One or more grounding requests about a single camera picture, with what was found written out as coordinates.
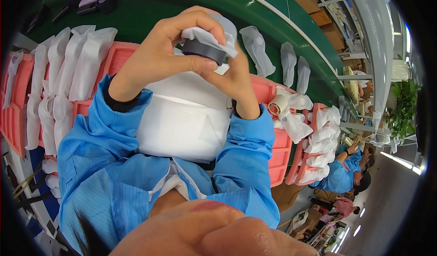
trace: black cuff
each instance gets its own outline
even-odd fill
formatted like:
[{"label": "black cuff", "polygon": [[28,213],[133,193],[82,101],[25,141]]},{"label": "black cuff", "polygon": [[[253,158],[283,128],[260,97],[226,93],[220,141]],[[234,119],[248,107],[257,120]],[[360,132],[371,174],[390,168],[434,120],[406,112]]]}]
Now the black cuff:
[{"label": "black cuff", "polygon": [[105,100],[106,104],[112,109],[112,111],[124,113],[135,107],[138,102],[139,96],[141,95],[141,92],[133,100],[129,100],[126,102],[114,100],[109,95],[109,85],[111,84],[112,78],[114,78],[115,75],[113,75],[106,84],[105,89],[103,90],[103,99]]}]

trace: potted plant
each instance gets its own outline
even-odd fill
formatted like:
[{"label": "potted plant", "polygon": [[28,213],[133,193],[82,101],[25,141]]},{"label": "potted plant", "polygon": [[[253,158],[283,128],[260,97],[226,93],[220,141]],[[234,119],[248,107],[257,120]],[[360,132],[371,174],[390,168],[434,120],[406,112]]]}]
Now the potted plant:
[{"label": "potted plant", "polygon": [[420,86],[416,85],[413,80],[391,84],[390,91],[397,98],[397,106],[396,110],[387,108],[385,121],[389,124],[392,140],[399,137],[403,142],[407,133],[416,133],[416,127],[411,121],[416,115],[417,90],[419,88]]}]

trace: white bag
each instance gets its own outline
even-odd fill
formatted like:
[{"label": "white bag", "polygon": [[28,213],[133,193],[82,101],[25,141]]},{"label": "white bag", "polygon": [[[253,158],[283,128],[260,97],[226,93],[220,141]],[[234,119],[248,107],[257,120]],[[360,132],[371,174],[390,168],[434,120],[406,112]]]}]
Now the white bag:
[{"label": "white bag", "polygon": [[62,63],[65,58],[65,49],[70,39],[71,29],[66,27],[61,30],[56,37],[52,40],[52,44],[48,49],[48,62],[50,67],[48,68],[48,91],[50,94],[54,94],[55,83],[61,69]]},{"label": "white bag", "polygon": [[291,87],[295,79],[296,54],[292,44],[285,42],[281,45],[282,82],[286,87]]},{"label": "white bag", "polygon": [[42,171],[45,172],[46,174],[51,174],[52,172],[58,172],[58,163],[54,160],[43,160]]},{"label": "white bag", "polygon": [[[48,87],[48,81],[42,81],[44,90]],[[53,118],[53,99],[44,91],[44,99],[38,106],[38,115],[42,126],[42,142],[46,155],[56,156],[55,144],[55,120]]]},{"label": "white bag", "polygon": [[290,110],[282,112],[278,118],[294,144],[298,144],[300,140],[313,132],[311,127],[301,121],[300,116],[291,114]]},{"label": "white bag", "polygon": [[276,94],[285,96],[290,108],[294,108],[296,110],[311,110],[313,108],[313,102],[307,95],[302,95],[299,93],[291,94],[282,86],[276,86]]},{"label": "white bag", "polygon": [[88,33],[94,32],[95,29],[95,25],[83,25],[71,29],[73,36],[68,41],[65,49],[63,67],[59,71],[56,79],[55,88],[57,95],[69,95],[71,83],[73,82],[74,70],[76,69],[80,52],[87,40]]},{"label": "white bag", "polygon": [[267,77],[273,74],[276,67],[270,61],[266,53],[266,43],[263,35],[254,26],[248,26],[240,29],[240,34],[243,38],[243,44],[248,54],[255,63],[257,75]]},{"label": "white bag", "polygon": [[58,151],[59,143],[73,127],[73,103],[65,95],[56,96],[53,100],[53,117],[55,119],[55,145]]},{"label": "white bag", "polygon": [[309,68],[308,62],[304,57],[299,57],[298,84],[296,86],[296,92],[305,95],[308,89],[309,74],[311,74],[311,69]]},{"label": "white bag", "polygon": [[6,84],[6,92],[4,95],[4,102],[2,110],[9,107],[10,99],[12,98],[12,90],[14,88],[15,76],[17,75],[18,67],[23,60],[23,51],[16,52],[12,58],[10,58],[8,67],[8,83]]},{"label": "white bag", "polygon": [[50,189],[59,188],[59,179],[57,176],[49,174],[46,176],[46,184]]},{"label": "white bag", "polygon": [[74,71],[68,97],[70,101],[87,100],[91,97],[100,64],[107,56],[117,32],[116,28],[103,28],[88,33]]},{"label": "white bag", "polygon": [[38,147],[39,129],[41,128],[41,122],[39,120],[38,107],[41,103],[41,93],[28,94],[29,101],[26,108],[27,123],[27,145],[26,150],[33,150]]}]

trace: pink shirt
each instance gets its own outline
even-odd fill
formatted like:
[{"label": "pink shirt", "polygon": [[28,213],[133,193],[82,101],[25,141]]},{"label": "pink shirt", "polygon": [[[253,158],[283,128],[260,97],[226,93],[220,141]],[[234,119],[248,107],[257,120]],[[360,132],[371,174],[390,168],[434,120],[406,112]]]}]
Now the pink shirt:
[{"label": "pink shirt", "polygon": [[342,197],[334,203],[335,210],[340,212],[343,217],[348,217],[351,214],[351,208],[353,207],[353,202],[347,198]]}]

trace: blue jacket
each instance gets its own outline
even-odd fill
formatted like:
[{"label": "blue jacket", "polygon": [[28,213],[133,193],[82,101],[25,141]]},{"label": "blue jacket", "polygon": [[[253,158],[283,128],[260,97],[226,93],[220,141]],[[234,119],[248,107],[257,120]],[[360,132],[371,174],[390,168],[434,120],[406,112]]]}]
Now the blue jacket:
[{"label": "blue jacket", "polygon": [[[108,248],[113,249],[128,232],[147,219],[169,172],[170,159],[126,156],[138,147],[136,131],[152,99],[144,89],[137,105],[126,113],[112,111],[105,103],[106,75],[98,84],[88,116],[79,114],[58,150],[61,190],[59,227],[79,251],[74,230],[83,238],[76,212],[89,219]],[[271,196],[268,160],[275,141],[273,122],[260,105],[261,115],[243,120],[234,114],[223,150],[216,158],[212,177],[198,165],[178,159],[178,175],[191,200],[217,200],[264,220],[271,228],[279,223],[279,210]]]},{"label": "blue jacket", "polygon": [[353,188],[353,172],[360,171],[361,159],[360,146],[358,146],[358,152],[344,160],[344,165],[349,170],[344,168],[343,164],[336,159],[334,162],[328,164],[330,171],[327,177],[309,185],[334,193],[345,193]]}]

